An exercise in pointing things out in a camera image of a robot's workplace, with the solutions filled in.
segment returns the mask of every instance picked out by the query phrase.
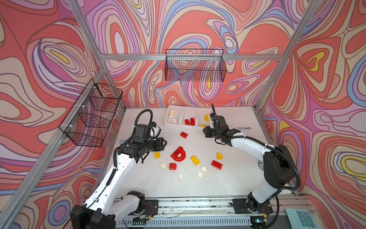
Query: mounting plate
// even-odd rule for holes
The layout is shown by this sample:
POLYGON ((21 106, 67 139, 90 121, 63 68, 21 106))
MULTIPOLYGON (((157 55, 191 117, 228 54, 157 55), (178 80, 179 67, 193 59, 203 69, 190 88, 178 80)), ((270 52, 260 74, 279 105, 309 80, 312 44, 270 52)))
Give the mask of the mounting plate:
POLYGON ((146 215, 147 217, 154 216, 158 214, 158 207, 159 207, 159 200, 145 199, 145 207, 143 208, 143 211, 140 214, 135 214, 132 212, 128 215, 135 215, 135 216, 146 215))
MULTIPOLYGON (((234 204, 234 210, 236 214, 252 214, 253 212, 250 212, 247 208, 246 204, 247 198, 245 199, 233 199, 232 203, 234 204)), ((269 203, 269 200, 264 202, 263 209, 258 211, 258 214, 270 214, 273 213, 272 206, 269 203)))

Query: calculator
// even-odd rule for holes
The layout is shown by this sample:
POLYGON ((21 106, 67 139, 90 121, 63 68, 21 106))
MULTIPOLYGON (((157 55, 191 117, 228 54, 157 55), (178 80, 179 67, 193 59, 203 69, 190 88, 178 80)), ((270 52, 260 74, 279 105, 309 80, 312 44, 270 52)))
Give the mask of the calculator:
POLYGON ((286 209, 292 229, 319 229, 310 212, 303 209, 286 209))

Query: clear plastic container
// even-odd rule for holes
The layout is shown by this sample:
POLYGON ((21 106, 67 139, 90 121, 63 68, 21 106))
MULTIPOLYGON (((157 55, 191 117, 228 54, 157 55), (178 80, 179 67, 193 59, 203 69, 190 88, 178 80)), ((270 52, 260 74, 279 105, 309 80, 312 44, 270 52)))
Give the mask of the clear plastic container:
POLYGON ((196 107, 183 107, 182 113, 180 115, 180 126, 183 128, 195 129, 197 126, 197 112, 198 108, 196 107), (195 125, 186 125, 184 121, 188 119, 189 122, 191 122, 191 118, 194 118, 195 125))
POLYGON ((164 118, 164 126, 179 127, 179 124, 181 123, 180 115, 182 113, 182 110, 182 106, 169 105, 164 118), (173 118, 169 117, 170 111, 174 111, 174 118, 177 119, 177 123, 173 123, 173 118))
POLYGON ((197 121, 196 126, 197 129, 203 130, 204 127, 201 127, 202 124, 205 126, 210 126, 210 121, 205 121, 205 115, 210 115, 212 113, 212 109, 209 108, 199 108, 197 111, 197 121))

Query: black cable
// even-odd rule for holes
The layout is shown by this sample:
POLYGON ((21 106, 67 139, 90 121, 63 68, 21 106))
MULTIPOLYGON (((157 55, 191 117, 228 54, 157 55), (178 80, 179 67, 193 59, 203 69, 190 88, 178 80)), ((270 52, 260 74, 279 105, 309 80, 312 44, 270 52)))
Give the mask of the black cable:
POLYGON ((117 168, 117 151, 119 147, 116 147, 113 151, 113 166, 117 168))
POLYGON ((282 189, 287 189, 287 190, 291 190, 291 191, 296 191, 299 190, 300 186, 301 186, 301 179, 300 179, 300 173, 296 168, 296 165, 292 162, 292 160, 290 160, 286 155, 284 155, 280 150, 277 150, 273 147, 270 147, 269 145, 266 145, 266 148, 273 150, 274 152, 276 152, 277 154, 279 154, 283 159, 285 159, 287 161, 287 163, 291 166, 291 168, 294 170, 295 173, 295 177, 296 177, 296 186, 295 187, 286 187, 284 186, 282 189))
POLYGON ((145 110, 141 111, 141 112, 137 115, 136 120, 135 120, 135 127, 134 127, 134 131, 132 132, 132 135, 134 135, 134 134, 135 134, 136 126, 137 126, 137 122, 138 122, 138 120, 139 120, 140 116, 141 116, 143 113, 145 113, 145 112, 150 112, 150 122, 149 122, 149 125, 151 125, 151 122, 153 121, 153 112, 152 112, 150 109, 145 109, 145 110))
POLYGON ((276 215, 274 216, 274 219, 272 220, 271 223, 269 223, 267 226, 261 228, 261 229, 267 229, 270 228, 277 220, 278 218, 278 214, 280 213, 280 202, 278 200, 278 197, 276 196, 276 203, 277 203, 277 210, 276 210, 276 215))
POLYGON ((216 111, 215 111, 215 107, 213 106, 213 103, 211 103, 211 107, 212 107, 213 116, 214 116, 214 118, 215 118, 217 135, 218 135, 220 138, 222 138, 222 136, 221 136, 221 132, 220 132, 220 129, 219 129, 219 122, 218 122, 218 120, 217 120, 216 111))
POLYGON ((275 153, 277 153, 278 155, 280 155, 283 159, 285 159, 285 161, 291 166, 291 168, 293 169, 294 173, 295 173, 295 177, 296 177, 296 186, 295 187, 287 187, 284 186, 281 189, 287 189, 287 190, 291 190, 291 191, 296 191, 299 190, 300 186, 301 186, 301 178, 300 178, 300 173, 297 170, 296 165, 292 162, 292 160, 290 160, 286 155, 284 155, 280 150, 277 150, 269 145, 264 144, 263 142, 261 142, 260 140, 257 140, 255 138, 249 137, 249 136, 244 136, 244 135, 238 135, 238 136, 232 136, 232 137, 228 137, 225 139, 222 139, 221 141, 225 142, 231 139, 235 139, 235 138, 244 138, 244 139, 249 139, 252 141, 257 142, 258 144, 265 146, 267 149, 270 149, 272 151, 274 151, 275 153))
MULTIPOLYGON (((122 220, 123 220, 124 225, 127 227, 126 223, 124 222, 124 219, 122 219, 122 220)), ((129 228, 129 227, 127 227, 127 229, 130 229, 130 228, 129 228)))
POLYGON ((84 213, 86 210, 88 210, 100 197, 100 195, 102 195, 102 193, 104 192, 105 188, 107 187, 107 185, 104 187, 104 189, 102 190, 102 192, 98 195, 97 199, 94 200, 94 202, 91 203, 91 205, 89 205, 89 207, 87 207, 86 209, 84 209, 82 212, 80 212, 79 214, 75 215, 74 217, 70 218, 66 223, 65 225, 62 227, 62 229, 65 229, 66 225, 73 219, 75 218, 76 216, 80 215, 81 213, 84 213))

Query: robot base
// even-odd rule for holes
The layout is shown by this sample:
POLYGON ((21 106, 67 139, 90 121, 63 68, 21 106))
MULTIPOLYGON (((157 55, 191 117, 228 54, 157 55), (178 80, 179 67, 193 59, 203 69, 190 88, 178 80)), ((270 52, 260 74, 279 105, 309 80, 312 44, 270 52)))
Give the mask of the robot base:
MULTIPOLYGON (((248 204, 246 203, 246 201, 247 201, 247 199, 233 199, 232 200, 235 214, 252 214, 253 213, 248 209, 248 204)), ((262 208, 258 211, 258 213, 263 213, 263 214, 273 213, 272 206, 269 203, 269 200, 266 200, 263 203, 262 208)))

